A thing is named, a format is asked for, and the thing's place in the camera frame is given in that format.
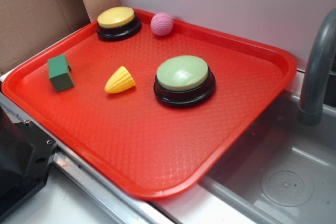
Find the gray faucet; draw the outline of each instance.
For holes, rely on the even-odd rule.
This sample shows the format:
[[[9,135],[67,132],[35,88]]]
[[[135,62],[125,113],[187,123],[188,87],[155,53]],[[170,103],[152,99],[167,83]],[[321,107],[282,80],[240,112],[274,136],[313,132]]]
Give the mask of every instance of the gray faucet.
[[[311,49],[303,80],[298,121],[307,126],[321,122],[323,103],[336,106],[336,9],[324,19]]]

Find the sink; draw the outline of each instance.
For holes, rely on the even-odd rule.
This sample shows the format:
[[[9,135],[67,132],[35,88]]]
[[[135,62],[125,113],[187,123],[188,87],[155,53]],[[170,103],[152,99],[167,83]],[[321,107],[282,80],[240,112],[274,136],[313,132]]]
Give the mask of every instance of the sink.
[[[336,111],[304,126],[298,102],[284,91],[201,181],[257,223],[335,223]]]

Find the yellow corn toy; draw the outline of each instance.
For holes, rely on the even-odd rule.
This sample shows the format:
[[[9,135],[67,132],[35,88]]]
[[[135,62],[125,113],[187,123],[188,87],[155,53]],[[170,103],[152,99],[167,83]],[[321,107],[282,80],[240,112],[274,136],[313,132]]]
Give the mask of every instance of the yellow corn toy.
[[[109,94],[120,93],[134,86],[135,81],[131,74],[122,66],[107,81],[105,92]]]

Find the white wall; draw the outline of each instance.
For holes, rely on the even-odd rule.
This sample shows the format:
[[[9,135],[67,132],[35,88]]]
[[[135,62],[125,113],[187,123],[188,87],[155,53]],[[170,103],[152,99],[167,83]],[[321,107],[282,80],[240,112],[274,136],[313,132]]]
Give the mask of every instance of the white wall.
[[[336,0],[120,0],[124,6],[172,17],[292,53],[305,68],[326,14]]]

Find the toy block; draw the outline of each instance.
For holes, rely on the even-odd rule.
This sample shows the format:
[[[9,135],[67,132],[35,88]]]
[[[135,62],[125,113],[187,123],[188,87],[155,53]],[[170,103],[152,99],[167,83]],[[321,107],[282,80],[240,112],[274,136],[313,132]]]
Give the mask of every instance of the toy block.
[[[75,86],[70,71],[71,67],[65,55],[60,55],[48,60],[49,80],[57,92]]]

